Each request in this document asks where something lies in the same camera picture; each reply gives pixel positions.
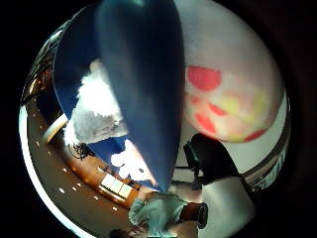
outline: person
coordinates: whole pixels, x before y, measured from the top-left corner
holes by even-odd
[[[109,237],[176,237],[177,224],[196,221],[198,228],[203,229],[207,219],[206,203],[188,202],[172,192],[157,192],[142,186],[129,211],[129,220],[133,225],[113,229]]]

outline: yellow pattern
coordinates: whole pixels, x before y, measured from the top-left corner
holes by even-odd
[[[239,112],[239,101],[234,96],[225,96],[219,102],[219,105],[223,110],[229,114],[237,115]]]
[[[257,121],[261,119],[261,117],[264,116],[265,111],[267,110],[267,97],[266,95],[261,91],[257,94],[253,110],[246,115],[245,120],[255,125]]]

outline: white surface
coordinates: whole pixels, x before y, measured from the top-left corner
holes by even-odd
[[[255,206],[239,178],[225,178],[203,186],[202,200],[208,205],[208,220],[199,238],[231,237],[256,214]]]

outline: dark background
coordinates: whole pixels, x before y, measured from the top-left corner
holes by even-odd
[[[45,40],[92,1],[14,1],[1,7],[2,232],[9,237],[74,237],[36,193],[18,135],[26,76]],[[263,38],[283,73],[292,111],[292,136],[277,182],[263,194],[258,215],[235,237],[315,236],[317,7],[314,1],[219,0]]]

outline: red pattern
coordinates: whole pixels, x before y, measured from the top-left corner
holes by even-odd
[[[194,95],[190,95],[190,102],[195,105],[200,101],[199,97],[194,96]]]
[[[214,104],[211,104],[211,103],[208,103],[208,106],[210,108],[210,110],[217,114],[218,116],[224,116],[224,115],[227,115],[227,112],[222,110],[221,108],[219,108],[218,106],[214,105]]]
[[[199,114],[199,113],[196,113],[195,114],[195,118],[196,118],[197,122],[204,129],[206,129],[208,132],[216,133],[216,128],[215,128],[214,124],[212,123],[212,121],[207,116]]]
[[[250,136],[245,138],[245,142],[250,142],[254,139],[256,139],[257,137],[260,137],[262,134],[264,134],[265,130],[258,130],[257,132],[251,134]]]
[[[210,91],[221,83],[221,72],[200,66],[190,66],[187,72],[188,80],[201,91]]]

